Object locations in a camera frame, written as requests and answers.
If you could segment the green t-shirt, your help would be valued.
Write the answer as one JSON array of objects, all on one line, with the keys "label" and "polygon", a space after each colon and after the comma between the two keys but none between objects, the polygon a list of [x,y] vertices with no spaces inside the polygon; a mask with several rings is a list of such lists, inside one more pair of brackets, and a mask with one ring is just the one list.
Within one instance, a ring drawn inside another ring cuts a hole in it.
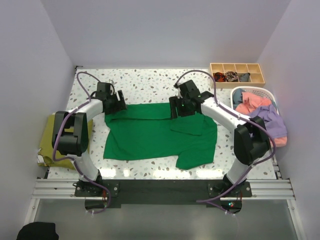
[{"label": "green t-shirt", "polygon": [[135,161],[177,156],[176,168],[190,170],[214,161],[218,126],[196,113],[171,118],[168,103],[131,104],[106,115],[109,133],[103,157]]}]

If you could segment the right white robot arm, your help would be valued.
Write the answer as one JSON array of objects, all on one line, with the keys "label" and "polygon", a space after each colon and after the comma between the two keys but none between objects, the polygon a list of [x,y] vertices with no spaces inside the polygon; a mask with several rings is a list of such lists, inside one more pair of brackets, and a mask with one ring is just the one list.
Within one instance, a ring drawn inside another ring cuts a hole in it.
[{"label": "right white robot arm", "polygon": [[264,120],[251,118],[218,101],[208,92],[200,92],[192,80],[174,85],[177,96],[169,98],[172,119],[202,114],[218,122],[233,133],[233,152],[235,160],[223,177],[223,192],[230,197],[240,190],[240,184],[247,178],[249,168],[271,149]]}]

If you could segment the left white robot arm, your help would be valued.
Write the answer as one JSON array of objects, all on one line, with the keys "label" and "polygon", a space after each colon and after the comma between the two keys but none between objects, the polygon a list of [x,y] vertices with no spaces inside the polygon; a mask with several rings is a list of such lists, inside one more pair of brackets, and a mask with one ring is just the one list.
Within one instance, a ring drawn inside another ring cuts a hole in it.
[{"label": "left white robot arm", "polygon": [[123,92],[116,91],[111,83],[99,82],[96,91],[84,103],[72,110],[57,111],[54,114],[52,160],[70,160],[78,172],[79,180],[87,182],[85,189],[92,196],[99,196],[104,190],[104,184],[97,180],[100,171],[88,151],[88,122],[100,114],[111,115],[126,109]]}]

